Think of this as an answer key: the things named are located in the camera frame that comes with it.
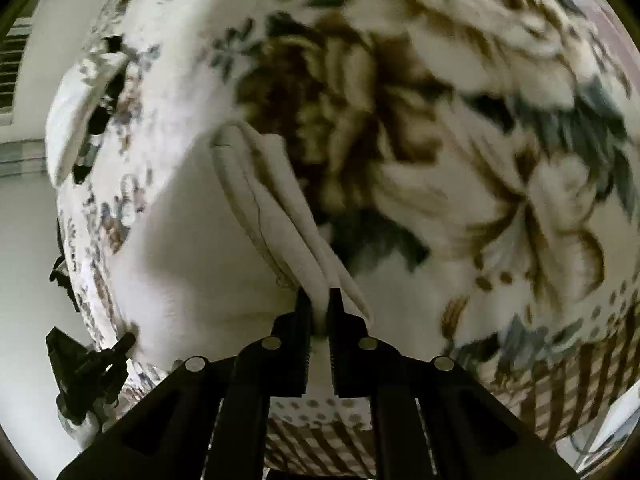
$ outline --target floral fabric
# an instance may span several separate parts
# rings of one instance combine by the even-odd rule
[[[116,340],[110,257],[193,140],[244,120],[286,140],[375,336],[417,358],[450,354],[550,441],[586,423],[638,374],[632,336],[616,361],[622,386],[605,378],[602,394],[588,394],[608,368],[590,361],[582,377],[572,364],[636,332],[625,320],[638,299],[640,171],[638,94],[588,10],[573,0],[110,0],[88,45],[120,35],[134,59],[91,173],[58,198],[96,343]],[[142,398],[163,376],[132,364],[127,391]],[[543,380],[555,385],[548,398],[532,397]],[[576,384],[580,402],[564,394]],[[357,406],[345,415],[310,402],[322,409],[302,419],[272,406],[272,419],[363,428]]]

